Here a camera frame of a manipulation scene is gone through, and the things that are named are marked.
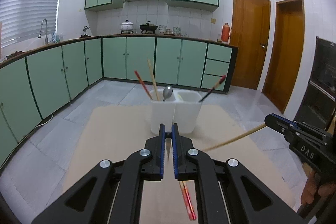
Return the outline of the right hand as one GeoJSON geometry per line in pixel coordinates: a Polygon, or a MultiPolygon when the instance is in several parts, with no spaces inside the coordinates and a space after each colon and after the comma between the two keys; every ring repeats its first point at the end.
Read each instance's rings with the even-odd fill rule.
{"type": "Polygon", "coordinates": [[[326,197],[334,194],[335,190],[335,182],[330,182],[327,184],[323,184],[322,186],[318,186],[315,179],[315,171],[312,170],[309,177],[307,178],[307,182],[301,195],[301,205],[310,205],[314,201],[314,196],[316,193],[321,197],[326,197]]]}

